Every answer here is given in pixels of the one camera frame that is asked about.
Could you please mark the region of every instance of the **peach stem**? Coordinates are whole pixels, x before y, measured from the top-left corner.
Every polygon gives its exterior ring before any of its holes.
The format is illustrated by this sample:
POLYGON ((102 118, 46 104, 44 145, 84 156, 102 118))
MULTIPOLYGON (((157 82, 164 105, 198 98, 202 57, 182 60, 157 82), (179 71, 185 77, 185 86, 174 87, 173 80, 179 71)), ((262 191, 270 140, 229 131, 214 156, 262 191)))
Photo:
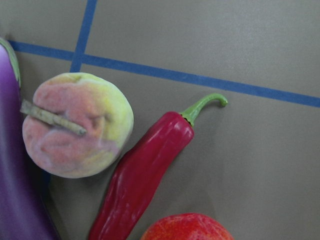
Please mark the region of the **peach stem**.
POLYGON ((22 101, 20 112, 30 115, 31 117, 34 117, 47 124, 64 127, 80 136, 83 136, 87 132, 87 130, 82 126, 69 121, 63 116, 44 110, 25 99, 22 101))

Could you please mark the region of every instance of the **chili pepper stem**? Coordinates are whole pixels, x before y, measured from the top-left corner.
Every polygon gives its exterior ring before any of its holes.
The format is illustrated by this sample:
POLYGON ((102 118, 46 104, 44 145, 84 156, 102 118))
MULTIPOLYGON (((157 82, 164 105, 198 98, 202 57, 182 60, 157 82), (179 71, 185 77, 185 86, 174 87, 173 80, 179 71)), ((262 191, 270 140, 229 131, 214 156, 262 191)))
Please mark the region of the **chili pepper stem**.
POLYGON ((204 96, 195 104, 191 105, 186 110, 180 112, 180 114, 184 119, 186 119, 190 123, 191 127, 193 127, 201 109, 213 100, 219 100, 222 107, 225 107, 228 104, 228 100, 223 95, 219 93, 212 93, 204 96))

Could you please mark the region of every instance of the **red apple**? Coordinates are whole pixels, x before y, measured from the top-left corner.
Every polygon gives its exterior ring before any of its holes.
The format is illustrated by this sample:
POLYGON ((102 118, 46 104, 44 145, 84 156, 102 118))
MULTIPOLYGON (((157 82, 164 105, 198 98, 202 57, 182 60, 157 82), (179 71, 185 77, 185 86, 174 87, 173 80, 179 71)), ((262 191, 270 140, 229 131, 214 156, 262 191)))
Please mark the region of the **red apple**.
POLYGON ((233 240, 216 220, 200 213, 171 215, 151 225, 140 240, 233 240))

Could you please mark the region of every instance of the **red chili pepper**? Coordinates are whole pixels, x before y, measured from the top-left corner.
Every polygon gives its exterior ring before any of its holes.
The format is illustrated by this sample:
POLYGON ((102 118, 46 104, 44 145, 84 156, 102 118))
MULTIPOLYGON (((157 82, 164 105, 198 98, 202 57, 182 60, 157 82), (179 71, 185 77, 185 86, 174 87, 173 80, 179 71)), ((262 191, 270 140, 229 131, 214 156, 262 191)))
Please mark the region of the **red chili pepper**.
POLYGON ((125 240, 151 202, 168 166, 192 140, 194 121, 210 101, 227 99, 218 93, 205 96, 184 112, 165 113, 120 160, 89 240, 125 240))

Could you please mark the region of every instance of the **green stem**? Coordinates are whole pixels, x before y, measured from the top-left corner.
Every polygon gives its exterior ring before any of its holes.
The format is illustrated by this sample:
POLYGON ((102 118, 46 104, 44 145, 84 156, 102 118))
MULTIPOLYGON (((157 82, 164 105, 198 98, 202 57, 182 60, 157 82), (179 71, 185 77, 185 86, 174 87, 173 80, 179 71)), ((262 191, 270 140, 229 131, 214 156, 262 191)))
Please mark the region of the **green stem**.
POLYGON ((207 96, 204 96, 199 101, 197 101, 192 106, 188 107, 183 112, 180 112, 181 116, 186 119, 191 127, 195 125, 195 120, 197 116, 199 115, 201 109, 208 104, 209 102, 213 100, 219 100, 222 107, 226 106, 228 104, 228 100, 219 93, 212 93, 207 96))
POLYGON ((10 63, 11 63, 11 66, 12 66, 12 69, 13 69, 13 72, 15 75, 15 79, 19 83, 19 87, 21 87, 19 64, 18 64, 18 59, 15 54, 15 51, 12 48, 12 46, 10 45, 10 43, 2 37, 0 37, 0 45, 2 45, 4 47, 4 49, 6 50, 6 52, 8 53, 10 63))

